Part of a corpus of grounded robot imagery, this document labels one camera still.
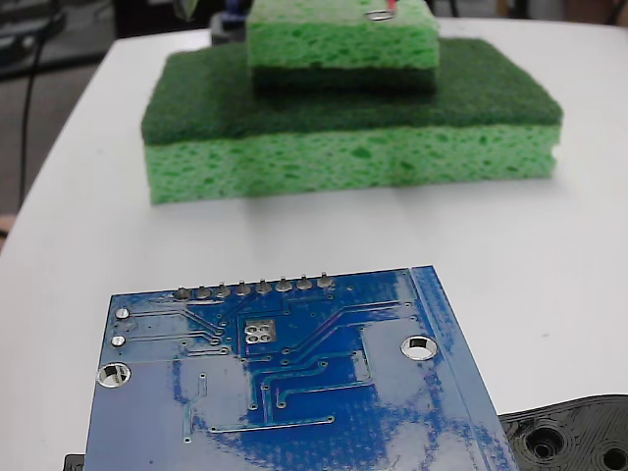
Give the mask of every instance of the green sponge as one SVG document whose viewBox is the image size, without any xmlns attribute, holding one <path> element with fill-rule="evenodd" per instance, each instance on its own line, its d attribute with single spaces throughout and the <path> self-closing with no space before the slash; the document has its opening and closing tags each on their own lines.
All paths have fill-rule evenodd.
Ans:
<svg viewBox="0 0 628 471">
<path fill-rule="evenodd" d="M 248 63 L 263 88 L 434 89 L 438 23 L 423 0 L 256 0 Z"/>
<path fill-rule="evenodd" d="M 559 106 L 484 41 L 441 50 L 434 95 L 259 97 L 241 44 L 172 56 L 142 124 L 152 201 L 549 177 Z"/>
</svg>

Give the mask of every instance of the silver pin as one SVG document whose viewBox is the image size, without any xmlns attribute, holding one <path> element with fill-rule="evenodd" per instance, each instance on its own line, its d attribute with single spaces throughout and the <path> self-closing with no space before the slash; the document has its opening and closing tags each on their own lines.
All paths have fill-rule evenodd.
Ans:
<svg viewBox="0 0 628 471">
<path fill-rule="evenodd" d="M 120 319 L 120 320 L 128 319 L 130 315 L 131 313 L 126 307 L 121 307 L 120 309 L 116 311 L 116 319 Z"/>
<path fill-rule="evenodd" d="M 316 282 L 318 288 L 329 288 L 334 284 L 334 280 L 327 276 L 327 273 L 323 272 L 321 278 Z"/>
<path fill-rule="evenodd" d="M 199 299 L 207 299 L 212 295 L 212 290 L 206 287 L 198 287 L 196 290 L 196 297 Z"/>
<path fill-rule="evenodd" d="M 122 336 L 115 336 L 111 339 L 111 344 L 113 346 L 122 346 L 127 342 L 127 339 L 125 339 Z"/>
<path fill-rule="evenodd" d="M 273 287 L 271 287 L 271 284 L 263 278 L 257 284 L 257 292 L 259 292 L 260 294 L 266 294 L 267 292 L 271 292 L 272 290 Z"/>
<path fill-rule="evenodd" d="M 235 289 L 235 294 L 237 294 L 238 296 L 246 296 L 250 293 L 251 287 L 247 285 L 244 280 L 240 280 L 239 285 L 237 285 L 237 288 Z"/>
<path fill-rule="evenodd" d="M 177 289 L 175 291 L 175 299 L 178 299 L 179 301 L 189 299 L 189 289 L 185 289 L 183 287 Z"/>
<path fill-rule="evenodd" d="M 383 22 L 394 18 L 394 10 L 373 10 L 365 13 L 364 16 L 372 22 Z"/>
<path fill-rule="evenodd" d="M 312 288 L 312 282 L 305 275 L 301 275 L 301 279 L 296 282 L 296 287 L 299 289 L 310 289 Z"/>
<path fill-rule="evenodd" d="M 275 286 L 278 292 L 286 292 L 292 289 L 292 283 L 286 280 L 286 277 L 282 277 Z"/>
<path fill-rule="evenodd" d="M 216 292 L 216 295 L 218 297 L 227 297 L 232 293 L 232 290 L 229 287 L 226 287 L 224 283 L 220 283 L 220 285 L 218 286 L 218 291 Z"/>
</svg>

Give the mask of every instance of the large sponge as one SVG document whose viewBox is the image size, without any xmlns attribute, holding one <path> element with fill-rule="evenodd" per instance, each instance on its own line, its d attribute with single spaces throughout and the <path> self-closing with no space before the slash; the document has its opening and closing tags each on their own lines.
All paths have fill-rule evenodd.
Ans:
<svg viewBox="0 0 628 471">
<path fill-rule="evenodd" d="M 482 40 L 441 49 L 427 96 L 258 97 L 243 45 L 172 56 L 142 125 L 153 202 L 549 177 L 559 106 Z"/>
<path fill-rule="evenodd" d="M 248 61 L 262 88 L 434 89 L 438 24 L 423 0 L 256 0 Z"/>
</svg>

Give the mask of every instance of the printed circuit board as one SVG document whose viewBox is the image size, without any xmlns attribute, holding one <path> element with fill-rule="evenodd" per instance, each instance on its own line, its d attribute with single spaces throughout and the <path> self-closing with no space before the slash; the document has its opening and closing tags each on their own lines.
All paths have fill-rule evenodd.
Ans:
<svg viewBox="0 0 628 471">
<path fill-rule="evenodd" d="M 112 297 L 86 471 L 516 470 L 431 267 Z"/>
</svg>

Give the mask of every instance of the sponge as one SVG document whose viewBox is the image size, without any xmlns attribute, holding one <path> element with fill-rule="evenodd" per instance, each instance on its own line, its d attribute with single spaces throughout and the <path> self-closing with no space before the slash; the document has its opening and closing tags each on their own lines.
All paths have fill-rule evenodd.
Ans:
<svg viewBox="0 0 628 471">
<path fill-rule="evenodd" d="M 549 177 L 560 107 L 482 40 L 441 51 L 434 95 L 260 97 L 242 44 L 171 56 L 142 123 L 152 201 Z"/>
<path fill-rule="evenodd" d="M 438 23 L 423 0 L 256 0 L 248 62 L 261 88 L 434 89 Z"/>
</svg>

